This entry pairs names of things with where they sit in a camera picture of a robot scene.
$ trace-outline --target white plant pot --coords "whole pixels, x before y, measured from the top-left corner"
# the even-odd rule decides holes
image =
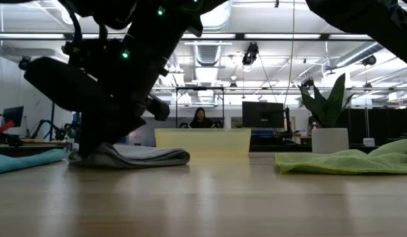
[[[318,128],[312,130],[312,152],[334,153],[348,149],[347,128]]]

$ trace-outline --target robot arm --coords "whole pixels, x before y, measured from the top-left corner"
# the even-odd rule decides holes
[[[62,48],[68,64],[42,57],[20,68],[58,106],[82,113],[80,154],[87,157],[102,142],[116,143],[144,125],[145,110],[156,120],[168,117],[169,106],[151,89],[159,75],[167,75],[165,65],[183,33],[200,36],[200,15],[226,0],[59,1],[75,28],[73,40]],[[82,38],[75,13],[93,16],[98,39]],[[107,39],[106,26],[123,29],[130,23],[123,40]]]

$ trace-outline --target black hair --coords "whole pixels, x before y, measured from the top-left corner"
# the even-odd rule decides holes
[[[205,109],[202,108],[202,107],[199,107],[199,108],[197,108],[196,111],[195,111],[195,116],[193,117],[193,121],[196,121],[196,122],[198,121],[198,113],[199,113],[200,111],[203,112],[203,119],[204,119],[204,120],[206,119]]]

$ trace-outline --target cubicle divider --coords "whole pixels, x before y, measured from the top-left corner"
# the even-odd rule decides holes
[[[407,133],[407,109],[345,109],[337,126],[348,129],[350,144],[363,144],[364,138],[374,138],[375,145],[383,145]]]

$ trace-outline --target yellow plastic bin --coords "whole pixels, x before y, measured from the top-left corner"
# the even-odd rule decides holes
[[[156,128],[157,147],[181,147],[199,155],[248,155],[251,131],[247,128]]]

